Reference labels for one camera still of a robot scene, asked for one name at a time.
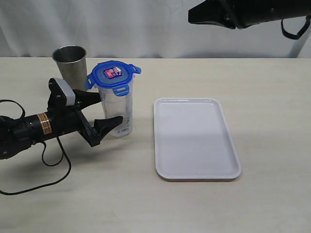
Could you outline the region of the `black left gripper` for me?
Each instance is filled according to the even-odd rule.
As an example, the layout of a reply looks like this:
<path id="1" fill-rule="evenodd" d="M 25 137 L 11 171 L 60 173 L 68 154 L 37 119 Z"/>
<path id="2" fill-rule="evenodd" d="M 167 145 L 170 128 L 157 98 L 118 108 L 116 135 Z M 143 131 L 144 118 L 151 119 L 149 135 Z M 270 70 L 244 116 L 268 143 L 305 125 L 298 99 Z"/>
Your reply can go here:
<path id="1" fill-rule="evenodd" d="M 52 98 L 50 93 L 47 110 L 52 118 L 52 132 L 56 136 L 78 132 L 91 147 L 97 146 L 107 134 L 122 124 L 123 117 L 96 119 L 92 127 L 82 110 L 101 102 L 100 94 L 78 89 L 74 89 L 73 92 L 75 94 L 75 104 L 73 106 L 57 105 L 56 100 Z"/>

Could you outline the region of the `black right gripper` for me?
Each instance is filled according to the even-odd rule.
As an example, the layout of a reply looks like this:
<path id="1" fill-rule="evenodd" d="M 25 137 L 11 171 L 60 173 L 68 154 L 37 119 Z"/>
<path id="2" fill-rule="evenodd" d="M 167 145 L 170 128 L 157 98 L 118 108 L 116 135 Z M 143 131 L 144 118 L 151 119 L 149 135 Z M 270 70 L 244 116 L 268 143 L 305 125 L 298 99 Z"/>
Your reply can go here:
<path id="1" fill-rule="evenodd" d="M 188 22 L 229 29 L 309 16 L 310 0 L 205 0 L 189 9 Z"/>

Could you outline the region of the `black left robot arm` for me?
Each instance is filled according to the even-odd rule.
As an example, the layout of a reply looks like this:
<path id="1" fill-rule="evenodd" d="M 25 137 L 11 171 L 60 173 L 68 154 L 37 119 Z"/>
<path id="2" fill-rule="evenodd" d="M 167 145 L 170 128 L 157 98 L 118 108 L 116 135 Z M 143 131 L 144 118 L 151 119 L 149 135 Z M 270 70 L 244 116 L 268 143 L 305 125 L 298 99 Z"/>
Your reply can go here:
<path id="1" fill-rule="evenodd" d="M 78 132 L 91 147 L 100 144 L 102 139 L 119 126 L 123 118 L 116 116 L 96 119 L 90 125 L 82 110 L 101 101 L 99 93 L 72 89 L 60 78 L 49 80 L 50 96 L 47 111 L 12 119 L 0 117 L 0 158 L 9 159 L 58 136 Z"/>

